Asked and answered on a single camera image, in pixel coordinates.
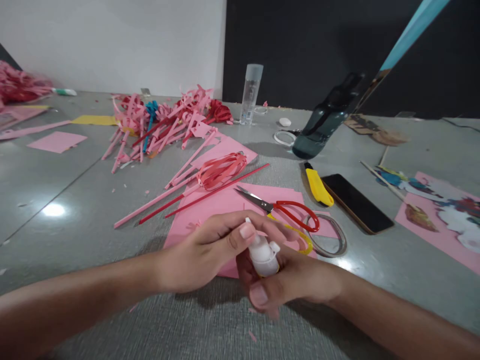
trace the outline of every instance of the left hand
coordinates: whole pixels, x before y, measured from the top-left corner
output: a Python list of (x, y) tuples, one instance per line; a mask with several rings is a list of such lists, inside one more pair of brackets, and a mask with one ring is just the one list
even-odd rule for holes
[(292, 236), (281, 223), (252, 210), (211, 216), (184, 241), (158, 254), (159, 290), (187, 293), (205, 286), (252, 243), (256, 229), (280, 243)]

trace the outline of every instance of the black wall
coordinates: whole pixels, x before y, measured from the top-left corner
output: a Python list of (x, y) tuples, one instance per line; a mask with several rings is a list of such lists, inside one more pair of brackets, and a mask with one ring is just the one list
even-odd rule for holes
[(480, 118), (480, 1), (451, 0), (358, 112)]
[(249, 63), (264, 65), (258, 104), (313, 109), (352, 71), (363, 92), (420, 2), (227, 0), (222, 99), (242, 102)]

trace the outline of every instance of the fingernail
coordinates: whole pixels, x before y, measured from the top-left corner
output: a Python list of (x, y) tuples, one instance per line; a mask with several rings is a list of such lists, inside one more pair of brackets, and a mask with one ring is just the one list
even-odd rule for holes
[(269, 297), (261, 284), (254, 284), (250, 288), (250, 301), (253, 306), (259, 307), (265, 305), (269, 301)]
[(255, 234), (255, 228), (254, 228), (254, 226), (253, 226), (251, 223), (244, 222), (244, 223), (240, 226), (240, 235), (241, 235), (241, 237), (244, 238), (245, 240), (247, 240), (248, 238), (250, 238), (253, 234)]

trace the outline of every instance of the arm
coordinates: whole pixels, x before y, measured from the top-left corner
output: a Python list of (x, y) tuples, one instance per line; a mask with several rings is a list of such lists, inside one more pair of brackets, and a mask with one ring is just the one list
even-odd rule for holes
[(479, 359), (480, 338), (342, 270), (328, 305), (402, 359)]
[[(245, 217), (253, 225), (245, 223)], [(253, 211), (215, 215), (165, 250), (40, 281), (0, 296), (1, 358), (34, 359), (146, 297), (185, 293), (206, 285), (247, 248), (255, 228), (286, 239), (283, 226)]]
[(280, 272), (259, 279), (248, 252), (237, 256), (240, 280), (253, 306), (269, 314), (302, 298), (342, 314), (402, 359), (479, 359), (480, 338), (441, 317), (376, 287), (342, 268), (285, 246)]

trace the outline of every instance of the smartphone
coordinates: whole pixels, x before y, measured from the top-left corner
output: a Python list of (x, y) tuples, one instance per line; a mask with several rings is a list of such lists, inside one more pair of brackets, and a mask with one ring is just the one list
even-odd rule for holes
[(394, 226), (394, 222), (340, 174), (321, 180), (333, 198), (345, 208), (369, 234), (375, 235)]

